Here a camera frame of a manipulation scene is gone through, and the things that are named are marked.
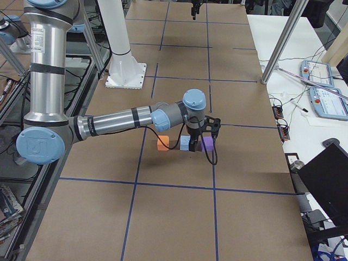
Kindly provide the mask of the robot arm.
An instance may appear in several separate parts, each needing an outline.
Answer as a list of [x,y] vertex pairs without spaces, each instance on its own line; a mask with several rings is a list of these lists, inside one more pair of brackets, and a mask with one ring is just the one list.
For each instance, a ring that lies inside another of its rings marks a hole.
[[154,125],[163,132],[181,125],[195,149],[208,123],[206,96],[199,89],[186,91],[175,103],[130,108],[104,115],[87,114],[86,97],[78,111],[65,112],[67,32],[84,16],[82,1],[25,1],[24,14],[31,25],[30,110],[16,139],[18,154],[45,165],[61,158],[68,147],[89,137],[116,134]]

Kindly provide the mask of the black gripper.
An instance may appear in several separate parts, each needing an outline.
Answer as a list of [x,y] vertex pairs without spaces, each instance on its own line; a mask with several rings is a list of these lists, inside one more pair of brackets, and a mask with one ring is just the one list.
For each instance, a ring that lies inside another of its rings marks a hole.
[[200,13],[201,0],[191,0],[191,15],[192,19],[196,20],[196,16]]
[[202,134],[201,126],[199,123],[187,123],[186,127],[187,132],[190,135],[189,151],[195,152],[197,141]]

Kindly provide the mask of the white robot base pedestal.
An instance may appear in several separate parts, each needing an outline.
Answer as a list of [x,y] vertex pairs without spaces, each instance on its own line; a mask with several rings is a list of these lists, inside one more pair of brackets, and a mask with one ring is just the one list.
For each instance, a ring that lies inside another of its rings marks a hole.
[[133,57],[122,2],[99,0],[102,20],[111,51],[108,88],[141,89],[147,65]]

